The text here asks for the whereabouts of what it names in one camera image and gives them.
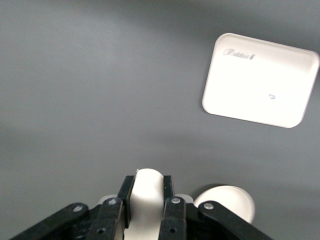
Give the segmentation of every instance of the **screw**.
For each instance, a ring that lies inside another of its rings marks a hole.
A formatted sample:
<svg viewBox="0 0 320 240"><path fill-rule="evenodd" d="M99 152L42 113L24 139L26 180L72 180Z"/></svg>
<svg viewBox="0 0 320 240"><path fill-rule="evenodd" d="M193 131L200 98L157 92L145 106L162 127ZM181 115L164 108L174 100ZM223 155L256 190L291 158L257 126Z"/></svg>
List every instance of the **screw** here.
<svg viewBox="0 0 320 240"><path fill-rule="evenodd" d="M214 209L214 206L213 206L211 203L208 203L208 202L205 203L203 206L204 206L204 208L207 209L207 210Z"/></svg>
<svg viewBox="0 0 320 240"><path fill-rule="evenodd" d="M84 208L84 206L76 206L72 211L74 211L76 213L76 212L81 211L83 208Z"/></svg>
<svg viewBox="0 0 320 240"><path fill-rule="evenodd" d="M173 204L178 204L178 203L180 203L180 198L177 198L177 197L172 198L171 202L172 202Z"/></svg>
<svg viewBox="0 0 320 240"><path fill-rule="evenodd" d="M117 203L117 201L116 201L115 199L112 199L112 200L110 200L110 201L108 202L109 205L114 205L114 204L116 204L116 203Z"/></svg>

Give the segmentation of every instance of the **gray surface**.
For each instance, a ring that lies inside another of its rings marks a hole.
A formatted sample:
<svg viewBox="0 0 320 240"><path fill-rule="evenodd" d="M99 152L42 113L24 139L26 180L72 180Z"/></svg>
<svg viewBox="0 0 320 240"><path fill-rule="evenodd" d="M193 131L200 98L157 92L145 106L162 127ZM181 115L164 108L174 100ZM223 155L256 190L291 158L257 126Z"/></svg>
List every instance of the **gray surface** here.
<svg viewBox="0 0 320 240"><path fill-rule="evenodd" d="M180 193L239 186L260 230L318 240L319 78L292 129L210 115L201 99L223 33L320 53L320 2L151 2L0 2L0 239L154 168Z"/></svg>

